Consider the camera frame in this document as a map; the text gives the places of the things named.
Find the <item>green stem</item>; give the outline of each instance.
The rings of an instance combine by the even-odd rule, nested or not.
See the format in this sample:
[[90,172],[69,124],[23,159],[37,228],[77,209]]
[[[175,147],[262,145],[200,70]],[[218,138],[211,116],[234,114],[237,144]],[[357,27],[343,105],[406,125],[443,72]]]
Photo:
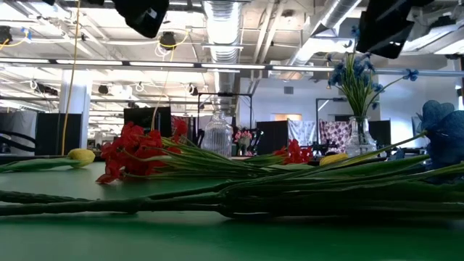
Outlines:
[[387,84],[386,86],[384,86],[376,95],[374,95],[374,96],[372,97],[372,99],[371,99],[371,100],[367,103],[367,105],[365,106],[364,115],[366,115],[366,114],[368,113],[369,106],[373,103],[373,101],[376,100],[377,96],[379,96],[380,93],[381,93],[382,91],[385,91],[385,89],[386,89],[387,87],[389,87],[390,85],[395,84],[395,83],[401,81],[402,79],[403,79],[403,77],[401,77],[401,78],[398,79],[398,80],[392,81],[391,83],[389,83],[389,84]]

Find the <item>clear vase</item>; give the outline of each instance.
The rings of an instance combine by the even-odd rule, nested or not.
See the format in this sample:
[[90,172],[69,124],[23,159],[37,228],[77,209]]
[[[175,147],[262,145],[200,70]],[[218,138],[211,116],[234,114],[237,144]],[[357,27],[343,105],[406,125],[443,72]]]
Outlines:
[[352,130],[346,145],[348,156],[355,157],[377,150],[376,141],[369,133],[368,120],[369,117],[351,117],[349,119]]
[[225,121],[225,113],[217,111],[204,129],[202,149],[231,157],[232,135],[233,129],[232,126]]

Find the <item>red flower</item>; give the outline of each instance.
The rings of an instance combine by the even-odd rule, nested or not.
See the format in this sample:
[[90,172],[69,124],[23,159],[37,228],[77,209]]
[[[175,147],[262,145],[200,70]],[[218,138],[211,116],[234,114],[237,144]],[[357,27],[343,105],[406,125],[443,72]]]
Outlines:
[[296,139],[293,141],[289,140],[288,151],[286,151],[285,147],[283,147],[281,150],[274,152],[274,155],[285,157],[285,160],[283,161],[284,165],[308,163],[313,159],[312,149],[301,149]]
[[187,123],[183,120],[175,119],[174,120],[174,135],[186,135],[189,127],[187,127]]
[[289,153],[287,152],[285,146],[283,146],[282,149],[280,149],[278,151],[275,151],[273,154],[275,156],[285,156],[285,157],[287,157],[289,155]]
[[159,160],[142,161],[155,156],[166,155],[162,139],[158,130],[150,131],[144,135],[144,129],[133,123],[123,127],[121,137],[112,144],[105,144],[101,150],[101,157],[105,159],[105,174],[100,176],[96,182],[111,183],[122,178],[122,170],[131,175],[151,175],[156,173],[156,167],[165,167],[164,162]]

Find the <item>desk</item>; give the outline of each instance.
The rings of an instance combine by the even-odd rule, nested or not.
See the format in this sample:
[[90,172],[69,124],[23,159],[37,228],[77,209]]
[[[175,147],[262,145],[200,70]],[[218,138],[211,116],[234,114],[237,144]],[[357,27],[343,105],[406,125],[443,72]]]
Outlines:
[[[0,189],[123,199],[210,181],[100,186],[104,163],[80,170],[0,174]],[[1,260],[454,261],[464,223],[346,224],[309,218],[246,223],[206,212],[80,213],[0,218]]]

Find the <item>patterned fabric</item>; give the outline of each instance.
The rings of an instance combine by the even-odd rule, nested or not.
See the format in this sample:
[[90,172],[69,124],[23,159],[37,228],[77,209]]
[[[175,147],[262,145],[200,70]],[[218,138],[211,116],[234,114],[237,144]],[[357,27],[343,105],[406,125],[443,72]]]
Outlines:
[[315,122],[289,120],[289,139],[296,139],[300,146],[311,146],[314,140]]
[[319,121],[320,143],[335,142],[338,148],[330,148],[330,152],[345,153],[345,144],[351,135],[351,125],[347,122]]

